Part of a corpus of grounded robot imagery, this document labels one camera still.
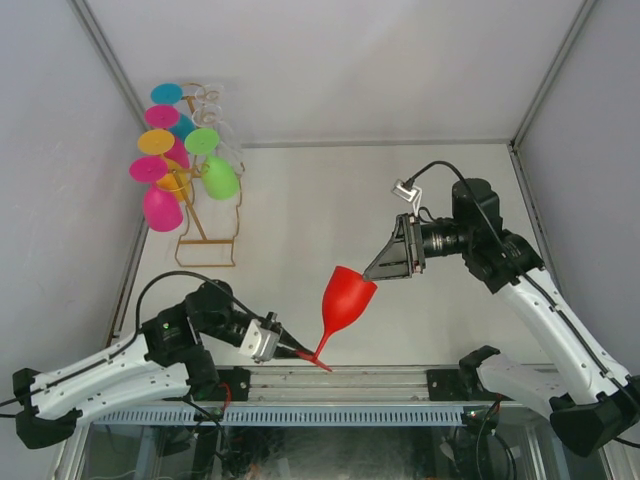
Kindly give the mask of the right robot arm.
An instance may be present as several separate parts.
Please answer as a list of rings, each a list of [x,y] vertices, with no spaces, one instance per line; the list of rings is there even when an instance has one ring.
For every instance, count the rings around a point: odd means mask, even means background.
[[[491,393],[544,417],[572,453],[587,457],[639,422],[639,379],[609,355],[561,293],[541,257],[503,226],[500,199],[490,183],[462,178],[451,190],[452,214],[434,218],[413,181],[393,192],[410,203],[391,237],[363,273],[334,270],[323,295],[325,346],[364,313],[383,280],[410,278],[431,258],[460,256],[469,273],[509,305],[554,365],[557,376],[512,361],[485,345],[459,361],[459,385],[468,397]]]

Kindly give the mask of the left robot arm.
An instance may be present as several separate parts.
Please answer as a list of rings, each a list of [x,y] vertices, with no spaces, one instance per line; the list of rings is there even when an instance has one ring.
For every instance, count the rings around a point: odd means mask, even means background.
[[[205,336],[256,363],[298,359],[310,352],[274,314],[251,313],[227,283],[206,281],[96,354],[50,372],[15,372],[13,390],[21,406],[15,415],[18,438],[31,450],[43,449],[68,439],[77,427],[129,406],[212,398],[221,380],[202,341]]]

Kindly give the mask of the green plastic wine glass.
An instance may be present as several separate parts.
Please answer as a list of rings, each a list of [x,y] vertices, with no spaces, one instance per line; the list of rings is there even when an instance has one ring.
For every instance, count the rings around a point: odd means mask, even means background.
[[[231,165],[214,154],[220,142],[219,134],[209,128],[193,130],[184,140],[186,150],[195,156],[204,156],[200,179],[207,195],[214,200],[227,200],[240,190],[238,177]]]

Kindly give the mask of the red plastic wine glass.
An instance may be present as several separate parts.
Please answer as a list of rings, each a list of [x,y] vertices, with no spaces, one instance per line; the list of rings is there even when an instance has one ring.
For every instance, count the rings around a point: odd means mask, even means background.
[[[361,317],[377,289],[375,282],[365,280],[359,272],[336,266],[322,299],[323,335],[313,353],[297,350],[297,357],[331,372],[332,369],[319,360],[321,352],[334,334]]]

